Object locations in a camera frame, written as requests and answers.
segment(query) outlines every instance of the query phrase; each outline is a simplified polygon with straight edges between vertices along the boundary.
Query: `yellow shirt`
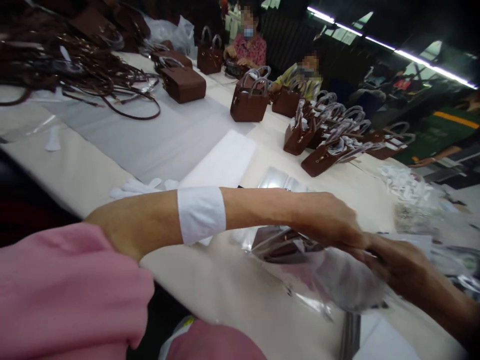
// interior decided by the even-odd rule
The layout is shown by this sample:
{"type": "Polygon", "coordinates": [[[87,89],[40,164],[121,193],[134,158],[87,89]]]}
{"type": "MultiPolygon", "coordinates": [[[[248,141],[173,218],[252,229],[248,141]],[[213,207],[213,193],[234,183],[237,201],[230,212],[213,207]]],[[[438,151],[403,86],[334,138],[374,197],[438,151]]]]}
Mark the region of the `yellow shirt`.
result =
{"type": "Polygon", "coordinates": [[[314,73],[312,77],[305,78],[302,74],[299,74],[297,63],[294,63],[283,73],[283,75],[280,75],[278,79],[275,80],[275,83],[289,87],[301,80],[306,80],[305,99],[317,100],[324,79],[318,73],[314,73]]]}

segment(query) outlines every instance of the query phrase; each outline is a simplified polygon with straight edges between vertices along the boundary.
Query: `ceiling light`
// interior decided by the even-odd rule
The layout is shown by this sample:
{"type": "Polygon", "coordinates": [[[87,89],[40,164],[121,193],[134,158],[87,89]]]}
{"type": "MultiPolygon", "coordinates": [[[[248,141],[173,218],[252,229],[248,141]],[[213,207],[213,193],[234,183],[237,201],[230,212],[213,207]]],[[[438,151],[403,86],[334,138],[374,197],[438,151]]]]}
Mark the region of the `ceiling light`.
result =
{"type": "Polygon", "coordinates": [[[476,87],[475,85],[472,85],[471,83],[469,83],[467,80],[455,75],[455,74],[452,74],[451,72],[448,72],[447,70],[444,70],[442,69],[441,67],[438,67],[438,66],[428,66],[429,69],[432,69],[434,72],[440,74],[440,75],[443,75],[444,77],[446,78],[449,78],[451,80],[455,80],[456,82],[460,83],[460,84],[463,84],[465,86],[468,86],[469,88],[472,88],[472,89],[478,89],[478,87],[476,87]]]}
{"type": "Polygon", "coordinates": [[[424,65],[426,67],[430,67],[430,64],[428,62],[426,62],[425,60],[422,60],[421,58],[418,58],[418,57],[415,57],[413,55],[410,55],[408,52],[405,52],[403,50],[395,50],[395,53],[400,55],[400,56],[403,56],[404,58],[407,58],[417,64],[421,64],[421,65],[424,65]]]}
{"type": "Polygon", "coordinates": [[[387,48],[387,49],[389,49],[389,50],[392,50],[392,51],[395,50],[394,47],[391,47],[391,46],[389,46],[389,45],[387,45],[387,44],[384,44],[383,42],[380,42],[380,41],[378,41],[378,40],[375,40],[374,38],[371,38],[370,36],[365,36],[365,39],[370,40],[371,42],[374,42],[374,43],[376,43],[376,44],[378,44],[378,45],[381,45],[381,46],[383,46],[384,48],[387,48]]]}
{"type": "Polygon", "coordinates": [[[353,30],[352,28],[349,28],[348,26],[345,26],[345,25],[342,25],[341,23],[335,23],[339,28],[342,28],[342,29],[345,29],[347,30],[348,32],[351,32],[357,36],[362,36],[362,33],[361,32],[358,32],[358,31],[355,31],[353,30]]]}
{"type": "Polygon", "coordinates": [[[308,11],[310,11],[313,15],[315,15],[317,18],[322,19],[326,21],[327,23],[333,24],[335,22],[335,19],[333,17],[328,16],[327,14],[320,12],[313,7],[307,7],[308,11]]]}

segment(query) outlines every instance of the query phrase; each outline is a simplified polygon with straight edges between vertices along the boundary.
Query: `white wristband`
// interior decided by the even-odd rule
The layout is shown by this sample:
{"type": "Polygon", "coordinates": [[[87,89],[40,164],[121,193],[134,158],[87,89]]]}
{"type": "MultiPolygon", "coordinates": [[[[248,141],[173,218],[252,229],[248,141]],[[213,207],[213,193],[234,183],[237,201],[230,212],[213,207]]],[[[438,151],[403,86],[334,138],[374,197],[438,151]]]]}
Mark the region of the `white wristband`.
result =
{"type": "Polygon", "coordinates": [[[224,198],[219,187],[178,189],[177,204],[185,245],[192,245],[227,229],[224,198]]]}

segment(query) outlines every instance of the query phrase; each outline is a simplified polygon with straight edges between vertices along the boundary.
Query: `pink shirt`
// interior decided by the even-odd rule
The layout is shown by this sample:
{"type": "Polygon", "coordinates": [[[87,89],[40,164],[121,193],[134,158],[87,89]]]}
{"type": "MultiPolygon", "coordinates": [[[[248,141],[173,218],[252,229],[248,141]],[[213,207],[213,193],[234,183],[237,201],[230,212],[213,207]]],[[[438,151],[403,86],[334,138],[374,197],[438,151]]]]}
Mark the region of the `pink shirt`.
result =
{"type": "MultiPolygon", "coordinates": [[[[152,275],[115,252],[98,226],[28,236],[0,249],[0,359],[125,359],[145,333],[153,293],[152,275]]],[[[226,358],[265,359],[238,330],[202,321],[168,352],[175,360],[226,358]]]]}
{"type": "Polygon", "coordinates": [[[258,66],[265,65],[267,57],[267,42],[257,35],[250,47],[247,47],[247,40],[243,34],[239,33],[232,43],[236,51],[236,57],[238,59],[247,58],[253,61],[258,66]]]}

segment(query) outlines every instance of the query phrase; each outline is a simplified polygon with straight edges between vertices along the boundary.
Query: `gray sheet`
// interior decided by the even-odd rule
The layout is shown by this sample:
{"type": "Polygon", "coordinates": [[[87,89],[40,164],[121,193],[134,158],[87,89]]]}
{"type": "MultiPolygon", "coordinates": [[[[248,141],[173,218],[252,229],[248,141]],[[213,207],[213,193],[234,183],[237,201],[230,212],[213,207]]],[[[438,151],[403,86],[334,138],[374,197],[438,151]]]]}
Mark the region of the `gray sheet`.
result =
{"type": "MultiPolygon", "coordinates": [[[[142,182],[181,180],[229,130],[246,135],[255,126],[234,122],[230,108],[208,96],[180,105],[159,87],[155,97],[161,114],[145,121],[78,101],[45,107],[142,182]]],[[[141,99],[120,109],[141,116],[155,113],[155,106],[141,99]]]]}

